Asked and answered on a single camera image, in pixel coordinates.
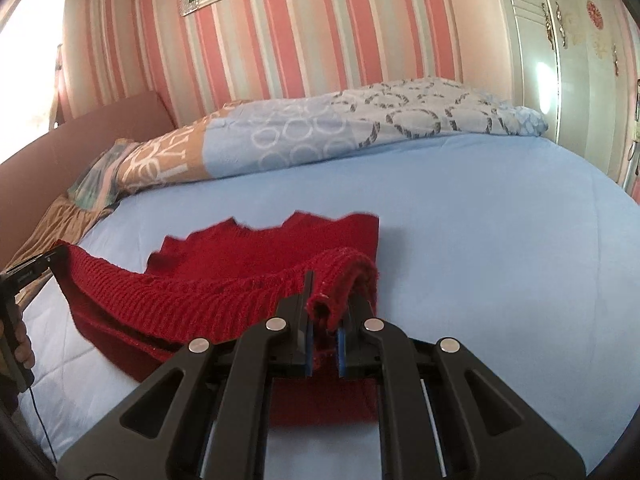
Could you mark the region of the left hand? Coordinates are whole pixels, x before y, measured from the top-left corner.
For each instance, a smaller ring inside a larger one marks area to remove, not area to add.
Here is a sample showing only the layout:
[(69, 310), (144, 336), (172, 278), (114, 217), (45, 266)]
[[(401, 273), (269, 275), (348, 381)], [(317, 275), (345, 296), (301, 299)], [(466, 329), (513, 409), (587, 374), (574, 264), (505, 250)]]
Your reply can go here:
[(13, 352), (14, 359), (25, 370), (31, 370), (35, 365), (35, 353), (23, 320), (19, 320), (16, 324), (14, 334), (17, 341), (17, 347)]

